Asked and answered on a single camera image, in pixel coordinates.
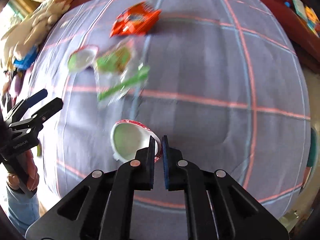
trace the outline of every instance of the bed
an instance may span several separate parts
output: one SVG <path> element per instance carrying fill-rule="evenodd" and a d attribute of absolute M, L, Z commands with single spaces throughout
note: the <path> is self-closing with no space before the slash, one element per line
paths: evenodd
<path fill-rule="evenodd" d="M 81 46 L 117 44 L 111 26 L 144 0 L 91 0 L 67 12 L 48 36 L 27 94 L 46 88 L 63 109 L 39 134 L 46 187 L 65 196 L 112 157 L 110 131 L 135 119 L 201 169 L 226 170 L 275 217 L 297 198 L 310 148 L 308 92 L 284 30 L 259 0 L 148 0 L 162 10 L 138 50 L 149 64 L 148 84 L 99 109 L 94 73 L 70 74 L 69 55 Z M 164 189 L 155 163 L 151 192 L 135 192 L 132 239 L 186 239 L 183 192 Z"/>

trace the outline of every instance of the finger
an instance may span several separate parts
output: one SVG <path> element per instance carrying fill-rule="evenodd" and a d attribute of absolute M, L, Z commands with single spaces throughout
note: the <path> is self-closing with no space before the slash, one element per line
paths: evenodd
<path fill-rule="evenodd" d="M 33 161 L 32 158 L 28 158 L 28 157 L 27 157 L 27 172 L 32 179 L 35 178 L 35 175 L 37 173 L 35 162 Z"/>
<path fill-rule="evenodd" d="M 26 157 L 29 159 L 33 159 L 33 153 L 31 150 L 27 150 L 25 151 Z"/>
<path fill-rule="evenodd" d="M 32 190 L 33 186 L 35 185 L 37 176 L 38 176 L 38 168 L 35 166 L 35 173 L 33 174 L 33 178 L 29 176 L 28 182 L 27 182 L 27 188 L 28 190 Z"/>
<path fill-rule="evenodd" d="M 40 179 L 39 174 L 37 174 L 36 179 L 35 179 L 35 182 L 34 182 L 34 184 L 33 184 L 33 187 L 31 188 L 32 191 L 35 190 L 35 189 L 38 187 L 38 185 L 39 185 L 39 179 Z"/>
<path fill-rule="evenodd" d="M 37 178 L 37 175 L 38 175 L 38 167 L 35 166 L 35 173 L 34 173 L 33 178 L 36 179 L 36 178 Z"/>
<path fill-rule="evenodd" d="M 7 183 L 10 188 L 17 190 L 19 189 L 19 178 L 14 174 L 8 174 Z"/>
<path fill-rule="evenodd" d="M 34 180 L 33 178 L 29 177 L 29 178 L 28 178 L 28 182 L 27 182 L 27 188 L 28 188 L 28 190 L 31 190 L 31 189 L 32 189 L 34 183 L 35 183 L 35 180 Z"/>

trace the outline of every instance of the orange snack bag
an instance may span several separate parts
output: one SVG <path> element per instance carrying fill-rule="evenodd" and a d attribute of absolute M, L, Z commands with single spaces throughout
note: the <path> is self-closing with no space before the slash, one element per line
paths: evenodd
<path fill-rule="evenodd" d="M 159 19 L 161 10 L 154 10 L 146 2 L 126 9 L 114 22 L 110 37 L 113 35 L 146 34 Z"/>

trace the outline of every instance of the stuffed toy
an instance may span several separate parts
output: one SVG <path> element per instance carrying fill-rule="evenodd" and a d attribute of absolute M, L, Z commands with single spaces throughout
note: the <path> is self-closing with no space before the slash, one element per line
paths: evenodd
<path fill-rule="evenodd" d="M 0 40 L 3 70 L 13 71 L 16 67 L 14 62 L 17 61 L 22 65 L 28 53 L 43 42 L 53 25 L 68 11 L 72 1 L 45 0 L 31 16 L 13 26 Z"/>

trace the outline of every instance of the blue toy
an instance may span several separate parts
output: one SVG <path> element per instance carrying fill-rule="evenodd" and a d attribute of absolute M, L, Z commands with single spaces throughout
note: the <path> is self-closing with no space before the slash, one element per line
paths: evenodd
<path fill-rule="evenodd" d="M 33 46 L 23 60 L 19 61 L 15 59 L 13 64 L 19 70 L 27 70 L 28 68 L 31 67 L 31 64 L 36 60 L 37 56 L 38 56 L 38 47 Z"/>

